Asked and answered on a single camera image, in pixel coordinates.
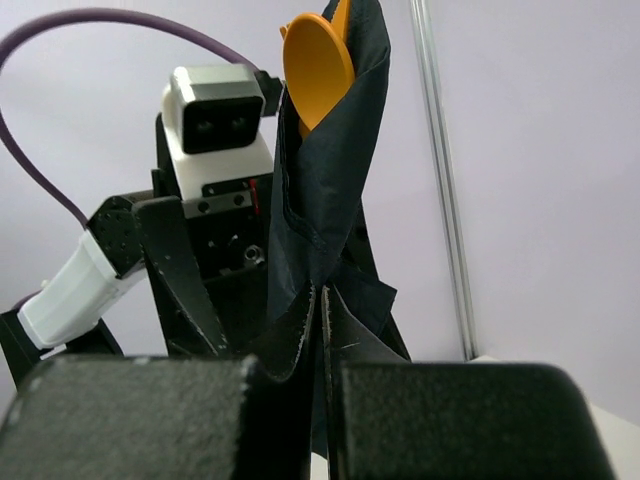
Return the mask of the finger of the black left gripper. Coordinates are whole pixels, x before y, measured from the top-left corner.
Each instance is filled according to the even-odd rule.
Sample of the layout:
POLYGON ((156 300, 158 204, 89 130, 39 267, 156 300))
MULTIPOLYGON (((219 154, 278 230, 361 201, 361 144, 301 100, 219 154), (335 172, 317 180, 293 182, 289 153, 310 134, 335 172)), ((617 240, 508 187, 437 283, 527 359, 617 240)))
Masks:
POLYGON ((411 360, 392 314, 397 291, 380 280, 369 238, 364 205, 360 201, 344 246, 344 261, 355 270, 361 293, 355 316, 395 354, 411 360))
POLYGON ((181 201, 142 201, 132 214, 168 354, 228 356, 229 342, 202 280, 181 201))

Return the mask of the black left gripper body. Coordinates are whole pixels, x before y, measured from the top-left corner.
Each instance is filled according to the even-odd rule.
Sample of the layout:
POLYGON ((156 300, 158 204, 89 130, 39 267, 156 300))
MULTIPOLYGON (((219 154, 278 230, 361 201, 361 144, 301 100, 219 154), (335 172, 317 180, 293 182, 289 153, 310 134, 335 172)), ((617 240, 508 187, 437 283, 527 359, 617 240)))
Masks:
POLYGON ((266 330, 266 251, 272 175, 239 181, 215 195, 184 201, 158 187, 154 199, 178 198, 191 246, 212 305, 224 328, 230 352, 243 348, 266 330))

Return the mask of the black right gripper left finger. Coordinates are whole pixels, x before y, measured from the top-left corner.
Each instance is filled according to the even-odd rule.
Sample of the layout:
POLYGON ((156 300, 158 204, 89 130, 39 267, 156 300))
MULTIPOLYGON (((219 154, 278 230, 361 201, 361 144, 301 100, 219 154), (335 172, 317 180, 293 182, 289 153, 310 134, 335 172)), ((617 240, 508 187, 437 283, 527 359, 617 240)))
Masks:
POLYGON ((5 479, 306 479, 316 290, 229 359, 64 355, 22 382, 5 479))

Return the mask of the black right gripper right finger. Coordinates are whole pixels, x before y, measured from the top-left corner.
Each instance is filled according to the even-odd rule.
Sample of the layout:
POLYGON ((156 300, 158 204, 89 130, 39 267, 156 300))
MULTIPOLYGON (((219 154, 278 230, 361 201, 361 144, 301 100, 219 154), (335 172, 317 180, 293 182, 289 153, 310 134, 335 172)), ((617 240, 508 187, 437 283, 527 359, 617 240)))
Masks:
POLYGON ((334 479, 611 479, 586 400, 538 363, 411 363, 322 293, 334 479))

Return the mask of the dark navy paper napkin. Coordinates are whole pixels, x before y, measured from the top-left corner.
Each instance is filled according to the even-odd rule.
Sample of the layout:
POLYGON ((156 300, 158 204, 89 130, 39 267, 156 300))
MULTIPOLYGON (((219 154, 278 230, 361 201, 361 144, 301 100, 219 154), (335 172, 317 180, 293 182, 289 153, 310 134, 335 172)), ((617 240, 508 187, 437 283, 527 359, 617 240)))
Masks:
POLYGON ((342 260, 376 147, 391 45, 377 1, 351 5, 347 47, 355 82, 307 138, 288 92, 279 111, 268 247, 267 315, 275 321, 311 286, 337 287, 355 316, 361 293, 342 260))

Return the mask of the orange plastic spoon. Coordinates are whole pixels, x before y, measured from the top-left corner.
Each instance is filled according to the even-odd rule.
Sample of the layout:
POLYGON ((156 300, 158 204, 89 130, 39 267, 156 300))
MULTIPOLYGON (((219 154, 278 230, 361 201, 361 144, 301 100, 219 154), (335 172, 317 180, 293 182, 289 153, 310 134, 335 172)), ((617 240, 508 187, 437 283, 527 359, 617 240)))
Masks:
POLYGON ((355 81, 347 41, 338 37, 331 19, 302 13, 280 28, 286 86, 303 138, 321 123, 355 81))

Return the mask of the orange plastic knife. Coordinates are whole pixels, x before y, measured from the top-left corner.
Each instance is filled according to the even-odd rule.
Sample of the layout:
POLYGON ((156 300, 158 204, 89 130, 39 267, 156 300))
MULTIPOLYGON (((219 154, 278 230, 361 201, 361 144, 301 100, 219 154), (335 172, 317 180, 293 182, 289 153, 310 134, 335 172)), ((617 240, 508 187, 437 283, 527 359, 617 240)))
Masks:
POLYGON ((346 42, 349 30, 349 18, 350 18, 351 1, 339 0, 334 10, 331 25, 338 37, 346 42))

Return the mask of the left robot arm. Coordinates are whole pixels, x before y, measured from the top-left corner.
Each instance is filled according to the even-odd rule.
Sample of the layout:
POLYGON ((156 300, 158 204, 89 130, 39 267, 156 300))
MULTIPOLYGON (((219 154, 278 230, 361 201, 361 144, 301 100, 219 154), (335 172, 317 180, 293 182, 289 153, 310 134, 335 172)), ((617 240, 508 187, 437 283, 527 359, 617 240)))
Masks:
POLYGON ((152 188, 108 198, 59 273, 2 315, 16 381, 58 346, 117 354, 102 317, 142 276, 175 358, 253 355, 273 364, 287 347, 307 346, 321 306, 346 319, 357 351, 372 341, 377 358, 408 359, 391 315, 395 291, 377 277, 362 208, 341 219, 331 246, 290 207, 287 162, 302 143, 294 116, 279 120, 271 171, 207 183, 191 200, 179 191, 163 127, 156 141, 152 188))

